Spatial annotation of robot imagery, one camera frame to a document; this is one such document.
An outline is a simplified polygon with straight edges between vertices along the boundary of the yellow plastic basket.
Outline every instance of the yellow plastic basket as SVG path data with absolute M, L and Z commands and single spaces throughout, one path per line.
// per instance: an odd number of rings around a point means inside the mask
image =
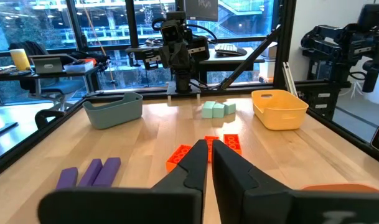
M 251 93 L 253 111 L 270 130 L 300 128 L 308 104 L 284 90 L 258 90 Z

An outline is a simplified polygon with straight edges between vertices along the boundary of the orange lego brick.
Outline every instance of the orange lego brick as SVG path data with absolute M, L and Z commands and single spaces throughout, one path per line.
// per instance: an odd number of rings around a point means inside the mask
M 208 147 L 208 162 L 212 161 L 212 146 L 213 146 L 213 140 L 219 140 L 220 137 L 217 136 L 204 136 L 204 139 L 207 141 L 207 147 Z
M 171 172 L 191 148 L 192 146 L 180 145 L 166 161 L 166 170 Z
M 241 155 L 239 136 L 237 134 L 224 134 L 224 143 L 233 149 L 236 153 Z

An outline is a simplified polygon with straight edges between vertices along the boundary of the glass window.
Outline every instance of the glass window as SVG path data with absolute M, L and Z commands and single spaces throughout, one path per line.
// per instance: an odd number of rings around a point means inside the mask
M 233 43 L 240 47 L 248 47 L 248 50 L 255 49 L 261 42 L 241 42 Z M 130 67 L 129 57 L 124 50 L 110 50 L 106 54 L 111 58 L 111 71 L 108 68 L 99 77 L 100 88 L 102 90 L 114 90 L 122 88 L 145 88 L 154 86 L 165 86 L 166 82 L 171 81 L 169 69 L 164 69 L 159 65 L 158 69 L 147 71 L 144 68 L 143 61 L 134 60 L 134 66 Z M 208 83 L 220 83 L 224 78 L 232 74 L 233 71 L 226 72 L 208 72 Z M 254 64 L 253 71 L 243 72 L 235 82 L 252 82 L 258 83 L 260 74 L 260 64 Z
M 220 0 L 218 22 L 188 20 L 188 24 L 203 26 L 211 30 L 217 38 L 266 35 L 271 32 L 274 1 L 277 0 Z M 161 37 L 160 32 L 153 31 L 152 21 L 158 17 L 165 17 L 169 11 L 174 11 L 174 1 L 135 1 L 134 3 L 139 42 Z M 194 27 L 191 29 L 197 35 L 211 37 L 202 29 Z
M 34 41 L 47 49 L 74 47 L 66 3 L 0 0 L 0 51 L 9 44 Z
M 106 54 L 110 56 L 111 63 L 98 76 L 102 90 L 165 86 L 171 79 L 170 70 L 161 65 L 158 69 L 147 71 L 141 60 L 134 61 L 135 66 L 130 67 L 129 57 L 124 50 L 110 50 Z
M 76 9 L 78 22 L 89 46 L 130 43 L 124 0 L 82 1 L 76 4 Z
M 14 62 L 10 57 L 0 57 L 0 66 L 13 65 Z M 69 80 L 69 77 L 59 78 L 59 80 Z M 83 80 L 83 77 L 72 77 L 72 80 Z M 55 80 L 42 79 L 42 85 L 47 83 L 53 83 Z M 81 87 L 76 94 L 72 97 L 73 99 L 81 98 L 87 93 L 85 86 Z M 0 100 L 4 104 L 8 103 L 22 103 L 28 101 L 38 101 L 39 99 L 29 98 L 28 91 L 21 88 L 19 81 L 2 81 L 0 82 Z

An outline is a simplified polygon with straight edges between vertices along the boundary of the floor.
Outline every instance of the floor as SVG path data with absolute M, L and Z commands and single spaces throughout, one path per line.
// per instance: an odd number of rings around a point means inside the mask
M 370 142 L 379 126 L 379 105 L 359 94 L 340 96 L 333 121 Z
M 35 114 L 52 107 L 52 103 L 33 105 L 1 106 L 0 128 L 6 123 L 18 122 L 18 125 L 0 135 L 0 156 L 37 130 Z

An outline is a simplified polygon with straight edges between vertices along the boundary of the gray plastic basket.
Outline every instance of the gray plastic basket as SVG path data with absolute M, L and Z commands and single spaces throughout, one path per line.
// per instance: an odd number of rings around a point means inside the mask
M 127 92 L 122 100 L 102 106 L 83 103 L 91 124 L 96 129 L 105 129 L 138 119 L 142 116 L 143 97 L 137 93 Z

